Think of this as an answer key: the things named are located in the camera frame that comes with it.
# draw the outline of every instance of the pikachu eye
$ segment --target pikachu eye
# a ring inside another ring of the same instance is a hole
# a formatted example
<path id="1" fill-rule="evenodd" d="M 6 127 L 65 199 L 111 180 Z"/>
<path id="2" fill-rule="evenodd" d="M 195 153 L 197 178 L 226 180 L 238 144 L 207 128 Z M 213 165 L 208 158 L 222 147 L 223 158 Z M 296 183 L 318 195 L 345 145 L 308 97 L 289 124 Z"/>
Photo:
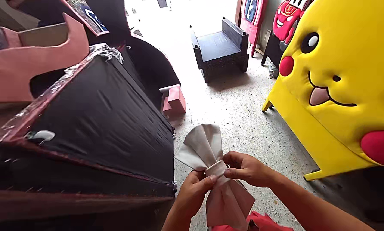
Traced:
<path id="1" fill-rule="evenodd" d="M 319 43 L 319 35 L 316 32 L 309 33 L 306 35 L 300 45 L 302 53 L 307 54 L 312 52 Z"/>

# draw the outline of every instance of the beige fabric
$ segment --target beige fabric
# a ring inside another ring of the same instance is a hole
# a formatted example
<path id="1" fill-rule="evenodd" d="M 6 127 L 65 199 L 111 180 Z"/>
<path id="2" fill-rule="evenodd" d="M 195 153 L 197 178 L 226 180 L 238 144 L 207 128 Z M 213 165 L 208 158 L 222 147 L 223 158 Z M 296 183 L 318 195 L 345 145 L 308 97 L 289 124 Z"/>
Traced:
<path id="1" fill-rule="evenodd" d="M 227 166 L 222 161 L 222 139 L 220 128 L 215 124 L 196 126 L 185 137 L 175 159 L 206 175 L 218 176 L 213 190 L 206 200 L 206 225 L 230 225 L 246 231 L 246 217 L 255 199 L 238 180 L 227 179 Z"/>

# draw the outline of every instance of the rolled fabric band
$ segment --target rolled fabric band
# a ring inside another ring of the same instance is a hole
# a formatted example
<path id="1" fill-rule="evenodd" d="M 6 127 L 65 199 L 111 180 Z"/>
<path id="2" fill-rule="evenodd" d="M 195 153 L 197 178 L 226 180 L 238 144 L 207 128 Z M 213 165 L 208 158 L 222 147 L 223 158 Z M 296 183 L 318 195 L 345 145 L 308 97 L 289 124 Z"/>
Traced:
<path id="1" fill-rule="evenodd" d="M 226 166 L 225 162 L 223 160 L 220 160 L 216 162 L 214 165 L 210 166 L 209 168 L 206 169 L 206 176 L 212 176 L 215 175 L 218 177 L 218 180 L 216 181 L 216 184 L 213 186 L 219 187 L 222 184 L 228 182 L 230 179 L 225 177 L 225 170 L 228 169 L 228 166 Z"/>

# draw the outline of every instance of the yellow pikachu chair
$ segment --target yellow pikachu chair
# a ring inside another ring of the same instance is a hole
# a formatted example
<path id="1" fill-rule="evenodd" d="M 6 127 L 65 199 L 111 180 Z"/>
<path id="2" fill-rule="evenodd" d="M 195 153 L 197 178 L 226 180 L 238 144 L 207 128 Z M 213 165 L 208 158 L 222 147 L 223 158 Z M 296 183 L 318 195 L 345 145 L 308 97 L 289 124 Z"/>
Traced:
<path id="1" fill-rule="evenodd" d="M 384 165 L 384 0 L 315 0 L 297 26 L 272 104 L 318 164 L 307 181 Z"/>

